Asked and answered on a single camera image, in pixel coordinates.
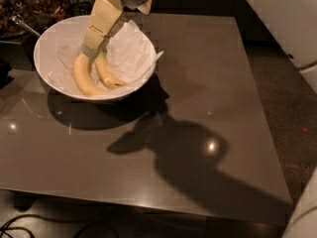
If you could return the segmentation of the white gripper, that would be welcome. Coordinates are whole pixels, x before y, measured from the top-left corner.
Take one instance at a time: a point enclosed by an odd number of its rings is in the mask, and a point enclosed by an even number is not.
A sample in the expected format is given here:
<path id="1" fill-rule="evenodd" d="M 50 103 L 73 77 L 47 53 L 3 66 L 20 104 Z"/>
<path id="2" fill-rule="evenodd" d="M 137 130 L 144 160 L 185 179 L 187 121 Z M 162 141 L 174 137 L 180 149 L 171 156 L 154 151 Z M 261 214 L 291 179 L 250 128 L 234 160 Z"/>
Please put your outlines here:
<path id="1" fill-rule="evenodd" d="M 149 15 L 153 0 L 122 0 L 128 8 L 138 8 L 140 12 Z M 117 24 L 123 13 L 121 0 L 95 0 L 88 20 L 88 26 L 82 42 L 82 52 L 94 59 L 109 33 Z"/>

